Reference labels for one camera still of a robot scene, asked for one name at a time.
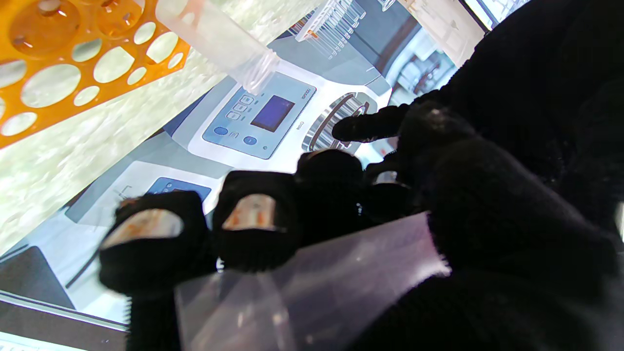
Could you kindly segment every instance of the plastic bag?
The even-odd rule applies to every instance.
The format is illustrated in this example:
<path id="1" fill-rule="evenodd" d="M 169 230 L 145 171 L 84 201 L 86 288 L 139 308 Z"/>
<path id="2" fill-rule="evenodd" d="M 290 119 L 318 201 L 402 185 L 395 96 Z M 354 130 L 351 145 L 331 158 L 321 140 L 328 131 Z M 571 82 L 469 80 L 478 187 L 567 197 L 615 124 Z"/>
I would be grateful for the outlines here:
<path id="1" fill-rule="evenodd" d="M 182 346 L 341 350 L 409 289 L 448 273 L 426 216 L 406 217 L 301 249 L 271 272 L 226 270 L 181 284 Z"/>

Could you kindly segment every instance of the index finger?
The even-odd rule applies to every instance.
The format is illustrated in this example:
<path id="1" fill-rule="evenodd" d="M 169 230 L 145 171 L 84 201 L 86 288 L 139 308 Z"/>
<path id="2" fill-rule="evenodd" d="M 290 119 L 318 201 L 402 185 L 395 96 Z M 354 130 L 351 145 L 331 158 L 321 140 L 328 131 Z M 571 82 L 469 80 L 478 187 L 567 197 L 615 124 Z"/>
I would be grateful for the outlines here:
<path id="1" fill-rule="evenodd" d="M 334 126 L 331 135 L 340 141 L 371 142 L 397 136 L 408 104 L 387 106 L 374 114 L 347 117 Z"/>

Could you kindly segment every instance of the power button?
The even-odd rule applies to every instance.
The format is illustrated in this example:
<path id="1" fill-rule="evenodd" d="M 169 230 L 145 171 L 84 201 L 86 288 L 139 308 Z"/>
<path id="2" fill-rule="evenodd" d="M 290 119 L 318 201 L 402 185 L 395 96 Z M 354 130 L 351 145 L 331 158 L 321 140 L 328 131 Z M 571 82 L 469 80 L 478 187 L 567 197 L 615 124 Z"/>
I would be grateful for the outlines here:
<path id="1" fill-rule="evenodd" d="M 243 139 L 243 142 L 247 145 L 255 145 L 258 142 L 258 140 L 256 140 L 256 138 L 254 137 L 245 137 Z"/>
<path id="2" fill-rule="evenodd" d="M 215 133 L 219 134 L 220 136 L 224 136 L 225 134 L 228 133 L 228 130 L 223 127 L 216 127 Z"/>

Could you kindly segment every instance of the blue display screen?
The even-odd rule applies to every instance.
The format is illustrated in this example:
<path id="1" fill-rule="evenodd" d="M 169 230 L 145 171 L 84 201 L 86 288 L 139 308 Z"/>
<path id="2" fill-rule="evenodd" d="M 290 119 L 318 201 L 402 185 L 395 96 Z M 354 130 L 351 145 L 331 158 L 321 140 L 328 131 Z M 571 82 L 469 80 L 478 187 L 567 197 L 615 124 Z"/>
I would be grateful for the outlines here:
<path id="1" fill-rule="evenodd" d="M 184 182 L 182 180 L 160 177 L 154 182 L 154 184 L 152 184 L 147 192 L 152 194 L 161 194 L 164 192 L 172 192 L 176 190 L 194 191 L 199 195 L 202 201 L 204 201 L 212 191 L 212 189 L 209 187 L 203 187 L 201 185 Z"/>
<path id="2" fill-rule="evenodd" d="M 274 95 L 258 112 L 251 125 L 275 132 L 294 105 L 294 102 Z"/>

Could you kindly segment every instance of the control button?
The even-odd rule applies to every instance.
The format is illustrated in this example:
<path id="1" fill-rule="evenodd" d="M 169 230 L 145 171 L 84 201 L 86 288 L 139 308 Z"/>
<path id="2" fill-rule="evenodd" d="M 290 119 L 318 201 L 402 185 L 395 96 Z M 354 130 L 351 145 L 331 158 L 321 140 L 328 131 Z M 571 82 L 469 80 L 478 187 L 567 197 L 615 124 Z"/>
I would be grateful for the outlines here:
<path id="1" fill-rule="evenodd" d="M 244 103 L 245 105 L 249 105 L 253 102 L 253 98 L 251 96 L 243 96 L 240 98 L 240 102 Z"/>
<path id="2" fill-rule="evenodd" d="M 243 112 L 246 109 L 247 109 L 247 106 L 245 106 L 245 105 L 236 104 L 234 106 L 234 111 Z"/>
<path id="3" fill-rule="evenodd" d="M 224 136 L 225 134 L 228 133 L 228 130 L 223 127 L 216 127 L 215 133 L 219 134 L 220 136 Z"/>
<path id="4" fill-rule="evenodd" d="M 254 137 L 245 137 L 243 142 L 247 145 L 255 145 L 258 141 Z"/>
<path id="5" fill-rule="evenodd" d="M 236 112 L 228 112 L 228 114 L 225 115 L 225 117 L 229 119 L 237 120 L 240 117 L 240 114 L 237 114 Z"/>

